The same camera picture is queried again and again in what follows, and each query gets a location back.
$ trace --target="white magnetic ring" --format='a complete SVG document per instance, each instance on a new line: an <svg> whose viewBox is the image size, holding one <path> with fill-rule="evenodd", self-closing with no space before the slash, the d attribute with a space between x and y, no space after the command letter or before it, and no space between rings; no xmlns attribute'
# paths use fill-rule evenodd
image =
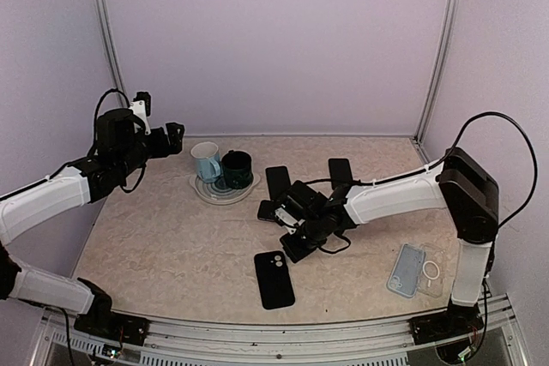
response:
<svg viewBox="0 0 549 366"><path fill-rule="evenodd" d="M427 263L431 263L436 269L437 269L437 275L436 276L429 276L427 274L427 271L425 270L425 266L427 266ZM437 280L439 277L440 277L440 267L438 267L438 264L435 263L434 261L425 261L423 263L423 274L425 275L426 278L428 278L429 280Z"/></svg>

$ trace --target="table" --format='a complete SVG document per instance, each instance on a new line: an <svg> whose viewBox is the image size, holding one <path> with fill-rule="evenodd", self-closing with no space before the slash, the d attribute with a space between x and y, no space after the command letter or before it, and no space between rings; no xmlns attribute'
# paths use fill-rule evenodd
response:
<svg viewBox="0 0 549 366"><path fill-rule="evenodd" d="M190 149L216 142L221 153L241 149L253 158L262 181L231 206L202 201L189 185ZM372 137L186 138L184 151L148 162L131 195L117 189L92 230L75 270L109 293L113 309L176 320L237 324L316 324L404 315L445 307L457 258L449 213L425 210L391 216L347 231L351 248L338 255L315 252L297 264L288 260L296 303L262 308L253 256L281 249L285 229L256 219L268 199L264 170L286 165L292 180L327 177L328 159L345 157L355 178L381 178L421 165L409 139ZM318 184L329 194L329 184ZM444 249L443 295L412 299L387 290L403 243L433 243ZM330 238L327 248L340 240Z"/></svg>

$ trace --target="white wall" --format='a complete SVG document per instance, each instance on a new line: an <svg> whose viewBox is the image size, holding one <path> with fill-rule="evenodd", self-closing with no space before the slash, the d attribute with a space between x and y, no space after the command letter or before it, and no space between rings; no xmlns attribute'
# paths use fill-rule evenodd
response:
<svg viewBox="0 0 549 366"><path fill-rule="evenodd" d="M188 133L412 135L446 0L107 0L129 90Z"/></svg>
<svg viewBox="0 0 549 366"><path fill-rule="evenodd" d="M533 202L500 231L492 283L507 291L534 365L549 358L549 0L460 0L426 149L443 150L468 117L504 111L530 135L540 162ZM521 204L532 180L527 148L501 120L481 120L462 147L497 180L501 215Z"/></svg>
<svg viewBox="0 0 549 366"><path fill-rule="evenodd" d="M0 0L0 194L85 155L111 86L93 0ZM64 213L8 251L70 275L98 205ZM26 362L41 310L0 301L0 364Z"/></svg>

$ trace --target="black smartphone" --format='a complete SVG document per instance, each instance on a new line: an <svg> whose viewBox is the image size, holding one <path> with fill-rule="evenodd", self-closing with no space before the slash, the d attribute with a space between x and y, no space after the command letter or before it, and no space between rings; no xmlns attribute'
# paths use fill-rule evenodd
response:
<svg viewBox="0 0 549 366"><path fill-rule="evenodd" d="M329 178L333 180L332 189L343 183L353 182L353 173L349 159L328 159Z"/></svg>
<svg viewBox="0 0 549 366"><path fill-rule="evenodd" d="M275 201L286 190L290 189L290 174L285 166L268 167L265 169L267 176L268 196Z"/></svg>
<svg viewBox="0 0 549 366"><path fill-rule="evenodd" d="M261 303L266 310L285 308L295 303L286 257L280 251L254 256Z"/></svg>
<svg viewBox="0 0 549 366"><path fill-rule="evenodd" d="M275 222L275 203L273 201L261 201L257 218L267 222Z"/></svg>

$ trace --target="cup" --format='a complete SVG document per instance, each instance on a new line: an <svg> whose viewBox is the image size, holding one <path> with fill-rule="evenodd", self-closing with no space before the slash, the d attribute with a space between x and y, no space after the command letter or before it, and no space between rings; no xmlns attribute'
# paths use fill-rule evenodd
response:
<svg viewBox="0 0 549 366"><path fill-rule="evenodd" d="M213 183L221 176L220 149L212 141L198 143L190 150L195 158L196 174L205 183Z"/></svg>
<svg viewBox="0 0 549 366"><path fill-rule="evenodd" d="M231 189L245 189L254 180L251 156L246 152L230 150L223 156L221 167L225 183Z"/></svg>

